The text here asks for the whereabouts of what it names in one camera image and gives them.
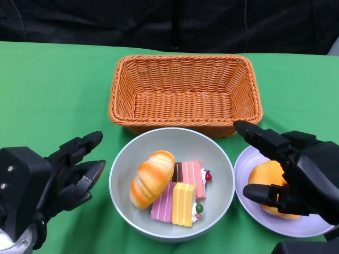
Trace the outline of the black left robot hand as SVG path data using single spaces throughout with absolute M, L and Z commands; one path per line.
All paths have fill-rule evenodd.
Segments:
M 71 211 L 92 198 L 90 190 L 102 175 L 106 161 L 82 160 L 102 139 L 101 131 L 82 138 L 75 137 L 46 158 L 52 165 L 52 173 L 37 206 L 46 221 L 62 211 Z

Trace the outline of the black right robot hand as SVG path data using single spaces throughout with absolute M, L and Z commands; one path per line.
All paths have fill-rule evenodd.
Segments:
M 243 195 L 253 202 L 276 207 L 280 213 L 318 214 L 338 225 L 338 145 L 313 134 L 279 134 L 246 121 L 235 121 L 236 131 L 265 157 L 277 161 L 286 186 L 248 184 Z

